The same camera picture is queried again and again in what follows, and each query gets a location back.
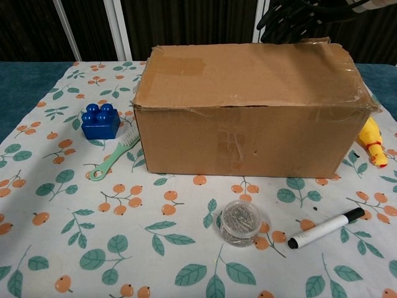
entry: marker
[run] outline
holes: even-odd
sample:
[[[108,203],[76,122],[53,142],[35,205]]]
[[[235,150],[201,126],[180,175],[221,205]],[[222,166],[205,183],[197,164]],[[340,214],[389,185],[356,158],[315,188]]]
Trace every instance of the marker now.
[[[294,236],[288,240],[288,246],[293,250],[296,248],[301,248],[306,244],[325,236],[336,229],[343,227],[344,225],[358,219],[365,214],[363,208],[356,208],[348,211],[345,214],[339,215],[333,219],[328,220],[317,227],[311,228],[301,234]]]

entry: blue table surface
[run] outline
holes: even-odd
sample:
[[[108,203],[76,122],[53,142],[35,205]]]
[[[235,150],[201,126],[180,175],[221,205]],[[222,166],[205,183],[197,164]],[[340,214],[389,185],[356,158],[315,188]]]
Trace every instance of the blue table surface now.
[[[63,76],[73,62],[0,62],[0,142]],[[397,120],[397,67],[356,64],[365,84]]]

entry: box flap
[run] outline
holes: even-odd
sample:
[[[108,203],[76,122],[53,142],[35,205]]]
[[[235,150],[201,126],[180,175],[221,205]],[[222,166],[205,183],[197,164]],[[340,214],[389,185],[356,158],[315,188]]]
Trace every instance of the box flap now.
[[[134,104],[377,106],[350,55],[335,43],[154,47]]]

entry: dark curtain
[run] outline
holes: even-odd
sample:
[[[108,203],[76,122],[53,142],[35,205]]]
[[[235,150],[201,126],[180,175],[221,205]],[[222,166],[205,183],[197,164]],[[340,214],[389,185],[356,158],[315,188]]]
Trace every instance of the dark curtain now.
[[[0,42],[2,61],[74,61],[52,0],[1,0]]]
[[[117,61],[103,0],[62,0],[84,61]]]
[[[270,36],[273,41],[278,32]],[[356,20],[319,27],[311,37],[329,36],[356,63],[397,64],[397,5],[366,11]]]
[[[249,43],[256,0],[122,0],[134,60],[156,45]]]

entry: cardboard box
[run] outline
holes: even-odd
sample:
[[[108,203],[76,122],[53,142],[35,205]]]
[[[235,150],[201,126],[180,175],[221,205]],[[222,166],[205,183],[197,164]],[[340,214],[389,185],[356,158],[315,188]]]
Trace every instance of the cardboard box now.
[[[155,47],[134,99],[154,173],[330,178],[377,105],[338,44]]]

